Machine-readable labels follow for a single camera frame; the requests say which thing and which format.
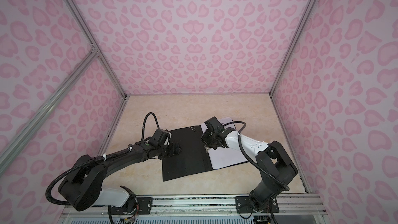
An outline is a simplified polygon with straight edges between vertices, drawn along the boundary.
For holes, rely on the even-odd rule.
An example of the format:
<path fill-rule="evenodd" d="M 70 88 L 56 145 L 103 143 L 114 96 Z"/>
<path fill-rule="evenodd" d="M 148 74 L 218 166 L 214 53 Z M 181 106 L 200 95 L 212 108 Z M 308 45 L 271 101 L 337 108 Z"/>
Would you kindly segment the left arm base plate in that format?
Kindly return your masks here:
<path fill-rule="evenodd" d="M 138 197 L 128 200 L 122 207 L 111 206 L 108 212 L 111 215 L 149 215 L 152 209 L 153 198 Z"/>

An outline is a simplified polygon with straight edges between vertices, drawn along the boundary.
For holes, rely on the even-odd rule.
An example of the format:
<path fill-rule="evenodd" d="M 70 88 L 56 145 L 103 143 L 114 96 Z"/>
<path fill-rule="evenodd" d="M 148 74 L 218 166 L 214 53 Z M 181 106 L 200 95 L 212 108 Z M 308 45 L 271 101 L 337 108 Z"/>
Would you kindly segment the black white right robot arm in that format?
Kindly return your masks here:
<path fill-rule="evenodd" d="M 298 174 L 292 159 L 278 141 L 263 144 L 232 128 L 220 132 L 206 130 L 201 139 L 211 149 L 230 148 L 240 151 L 259 170 L 261 181 L 249 193 L 249 203 L 256 212 L 264 210 L 271 199 L 289 191 L 289 184 Z"/>

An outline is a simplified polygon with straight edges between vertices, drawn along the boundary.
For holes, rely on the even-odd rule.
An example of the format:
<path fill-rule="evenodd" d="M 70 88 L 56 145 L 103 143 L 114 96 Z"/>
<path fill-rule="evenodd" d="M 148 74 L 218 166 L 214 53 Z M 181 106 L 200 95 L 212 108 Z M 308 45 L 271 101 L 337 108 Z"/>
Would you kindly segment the orange and black folder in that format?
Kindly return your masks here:
<path fill-rule="evenodd" d="M 207 149 L 201 141 L 201 125 L 175 129 L 171 134 L 171 144 L 179 144 L 182 152 L 162 160 L 163 181 L 214 171 Z"/>

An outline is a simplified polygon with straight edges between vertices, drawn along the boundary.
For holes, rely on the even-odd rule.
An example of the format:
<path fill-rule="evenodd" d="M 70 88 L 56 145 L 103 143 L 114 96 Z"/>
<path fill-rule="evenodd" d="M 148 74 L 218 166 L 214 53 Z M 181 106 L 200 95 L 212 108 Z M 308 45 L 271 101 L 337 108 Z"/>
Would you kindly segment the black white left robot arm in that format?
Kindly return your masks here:
<path fill-rule="evenodd" d="M 136 194 L 126 186 L 112 189 L 103 186 L 110 175 L 136 163 L 157 157 L 162 160 L 182 152 L 180 145 L 151 146 L 145 142 L 98 157 L 84 155 L 74 166 L 58 176 L 47 188 L 46 198 L 57 205 L 71 205 L 79 212 L 92 206 L 113 206 L 125 214 L 136 212 Z"/>

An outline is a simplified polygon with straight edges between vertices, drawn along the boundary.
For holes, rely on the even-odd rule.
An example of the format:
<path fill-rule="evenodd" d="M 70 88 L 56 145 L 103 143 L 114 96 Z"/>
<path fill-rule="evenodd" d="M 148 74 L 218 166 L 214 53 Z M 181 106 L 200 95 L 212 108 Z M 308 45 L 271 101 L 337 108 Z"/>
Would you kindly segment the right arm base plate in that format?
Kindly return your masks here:
<path fill-rule="evenodd" d="M 279 206 L 276 199 L 269 198 L 259 202 L 250 196 L 237 196 L 235 199 L 236 211 L 239 214 L 270 214 L 279 213 Z"/>

